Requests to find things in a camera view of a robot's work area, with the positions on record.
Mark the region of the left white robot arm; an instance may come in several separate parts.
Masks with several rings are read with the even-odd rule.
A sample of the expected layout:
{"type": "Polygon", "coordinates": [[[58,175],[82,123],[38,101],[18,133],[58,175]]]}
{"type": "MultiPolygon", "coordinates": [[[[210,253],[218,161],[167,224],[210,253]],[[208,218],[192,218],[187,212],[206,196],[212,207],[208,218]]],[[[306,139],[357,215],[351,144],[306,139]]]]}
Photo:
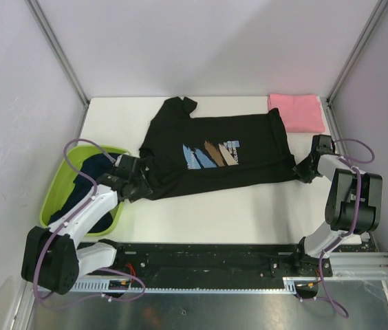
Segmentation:
{"type": "Polygon", "coordinates": [[[84,275],[101,268],[116,275],[125,269],[126,258],[113,243],[79,246],[109,211],[152,192],[143,159],[122,154],[110,162],[109,170],[97,179],[84,176],[91,188],[65,215],[46,228],[35,226],[28,232],[21,277],[35,288],[64,295],[84,275]]]}

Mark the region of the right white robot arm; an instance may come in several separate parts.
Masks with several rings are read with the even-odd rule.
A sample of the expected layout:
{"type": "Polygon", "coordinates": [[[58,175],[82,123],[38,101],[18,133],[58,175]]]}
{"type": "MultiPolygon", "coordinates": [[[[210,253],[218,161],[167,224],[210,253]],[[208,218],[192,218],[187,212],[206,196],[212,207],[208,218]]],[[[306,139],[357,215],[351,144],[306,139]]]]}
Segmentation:
{"type": "Polygon", "coordinates": [[[382,177],[363,172],[351,162],[336,153],[331,136],[319,134],[312,138],[309,155],[294,167],[300,182],[310,184],[325,177],[331,183],[324,222],[300,240],[291,258],[292,270],[299,276],[307,276],[316,262],[328,258],[345,240],[372,232],[380,223],[382,177]]]}

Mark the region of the black printed t shirt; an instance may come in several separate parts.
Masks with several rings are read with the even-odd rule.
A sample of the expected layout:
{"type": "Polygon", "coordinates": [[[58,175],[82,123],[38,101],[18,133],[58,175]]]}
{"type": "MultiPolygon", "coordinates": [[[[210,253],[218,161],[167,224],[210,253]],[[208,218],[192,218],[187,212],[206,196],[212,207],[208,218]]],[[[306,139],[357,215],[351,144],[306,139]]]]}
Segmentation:
{"type": "Polygon", "coordinates": [[[149,200],[296,179],[278,109],[193,118],[196,108],[190,98],[169,98],[151,120],[139,149],[149,200]]]}

